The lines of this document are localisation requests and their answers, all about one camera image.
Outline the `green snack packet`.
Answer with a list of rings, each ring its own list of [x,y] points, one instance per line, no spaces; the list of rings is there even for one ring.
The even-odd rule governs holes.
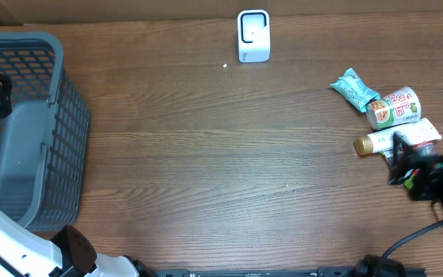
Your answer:
[[[435,150],[435,146],[433,144],[433,142],[423,142],[421,144],[417,144],[413,146],[413,149],[419,154],[419,155],[436,155],[437,152]],[[391,150],[387,150],[382,152],[382,156],[384,158],[384,160],[388,163],[389,168],[392,168],[393,165],[393,155],[394,155],[394,151]],[[417,175],[417,172],[414,172],[410,175],[409,179],[407,181],[405,181],[403,183],[403,185],[408,188],[408,189],[412,189],[413,188],[413,180],[415,178],[415,176]]]

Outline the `cup noodles container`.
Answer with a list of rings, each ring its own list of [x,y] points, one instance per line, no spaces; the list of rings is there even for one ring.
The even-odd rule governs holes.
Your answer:
[[[382,130],[419,121],[421,119],[421,103],[415,91],[405,86],[367,104],[365,114],[374,130]]]

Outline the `teal white pouch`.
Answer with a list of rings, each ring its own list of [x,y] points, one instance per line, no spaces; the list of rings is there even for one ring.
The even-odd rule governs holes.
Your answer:
[[[361,113],[366,112],[368,103],[381,98],[378,92],[364,84],[353,68],[347,69],[344,75],[330,86]]]

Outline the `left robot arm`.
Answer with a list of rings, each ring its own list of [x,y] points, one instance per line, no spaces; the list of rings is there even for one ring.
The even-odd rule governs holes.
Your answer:
[[[90,112],[60,69],[0,71],[0,276],[148,276],[95,251],[78,217]]]

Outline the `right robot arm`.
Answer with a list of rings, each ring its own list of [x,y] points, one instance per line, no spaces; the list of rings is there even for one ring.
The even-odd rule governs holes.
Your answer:
[[[404,185],[413,201],[429,201],[431,208],[441,204],[443,208],[443,155],[422,155],[410,146],[398,133],[393,135],[391,185]],[[366,255],[353,270],[342,275],[356,277],[407,277],[413,271],[402,263],[390,259],[395,250],[417,237],[443,226],[443,219],[419,229],[389,247],[382,255]]]

